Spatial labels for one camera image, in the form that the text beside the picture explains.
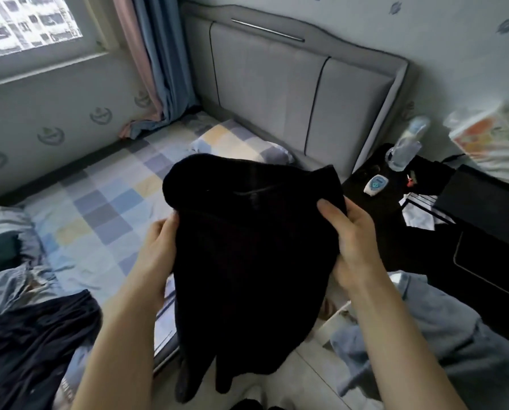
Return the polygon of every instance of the floor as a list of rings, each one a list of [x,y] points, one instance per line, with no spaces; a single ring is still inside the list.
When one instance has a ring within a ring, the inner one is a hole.
[[[337,304],[345,300],[336,290],[332,280],[327,296]],[[209,368],[196,397],[185,405],[178,404],[174,389],[178,374],[178,363],[168,365],[155,379],[153,388],[154,410],[229,410],[254,384],[263,386],[268,396],[268,406],[278,405],[288,396],[297,410],[383,410],[381,402],[367,400],[358,389],[340,397],[336,386],[349,377],[345,363],[332,350],[323,348],[314,339],[304,341],[277,372],[269,376],[245,374],[236,377],[229,393],[223,395],[215,391],[215,366]]]

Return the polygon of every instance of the checkered bed sheet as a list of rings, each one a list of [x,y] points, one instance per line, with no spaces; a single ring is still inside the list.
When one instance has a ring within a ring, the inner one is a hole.
[[[21,204],[64,290],[89,289],[100,304],[116,293],[150,223],[171,213],[162,179],[217,123],[189,115]]]

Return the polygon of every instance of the patterned wallpaper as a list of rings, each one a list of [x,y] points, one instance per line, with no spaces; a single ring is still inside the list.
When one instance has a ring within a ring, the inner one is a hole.
[[[120,52],[0,85],[0,195],[116,141],[141,86]]]
[[[509,100],[509,0],[190,0],[238,4],[315,24],[353,43],[404,56],[421,68],[405,118],[427,114],[421,151],[458,153],[442,126],[459,106]],[[389,133],[393,141],[406,123]]]

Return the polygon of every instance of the window sill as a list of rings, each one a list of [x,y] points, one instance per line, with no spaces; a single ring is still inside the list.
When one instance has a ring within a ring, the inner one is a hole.
[[[3,79],[0,79],[0,85],[5,85],[7,83],[15,82],[16,80],[25,79],[27,77],[40,75],[42,73],[46,73],[48,71],[52,71],[55,69],[66,68],[66,67],[71,66],[76,63],[86,62],[88,60],[95,59],[97,57],[106,56],[107,54],[110,54],[110,52],[105,51],[105,52],[100,52],[100,53],[87,54],[86,56],[82,56],[82,57],[72,59],[72,60],[62,61],[61,63],[53,64],[51,66],[46,66],[44,68],[32,70],[32,71],[25,72],[25,73],[20,73],[19,75],[15,75],[15,76],[5,77]]]

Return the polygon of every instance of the pink curtain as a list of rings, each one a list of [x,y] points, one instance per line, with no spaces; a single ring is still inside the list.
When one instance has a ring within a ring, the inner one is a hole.
[[[146,115],[145,119],[160,121],[162,118],[163,105],[155,90],[154,78],[152,77],[152,67],[150,66],[149,57],[146,53],[144,41],[142,40],[133,2],[131,0],[114,0],[114,6],[116,7],[120,23],[122,24],[123,32],[126,35],[127,45],[131,55],[133,56],[133,61],[135,61],[137,71],[139,72],[146,91],[149,94],[150,100],[155,107],[155,113]],[[129,137],[130,129],[131,122],[123,127],[120,132],[120,137]]]

